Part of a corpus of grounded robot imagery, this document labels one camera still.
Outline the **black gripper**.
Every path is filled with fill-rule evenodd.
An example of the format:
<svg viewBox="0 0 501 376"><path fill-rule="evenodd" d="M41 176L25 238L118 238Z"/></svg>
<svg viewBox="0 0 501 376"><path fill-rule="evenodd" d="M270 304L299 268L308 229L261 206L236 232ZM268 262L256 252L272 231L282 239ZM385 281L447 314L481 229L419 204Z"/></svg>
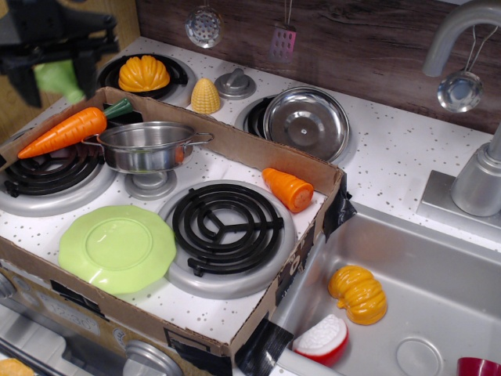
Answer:
<svg viewBox="0 0 501 376"><path fill-rule="evenodd" d="M119 50L111 14L65 6L59 1L7 1L1 17L1 74L24 102L41 108L34 67L71 60L79 88L96 92L97 63Z"/></svg>

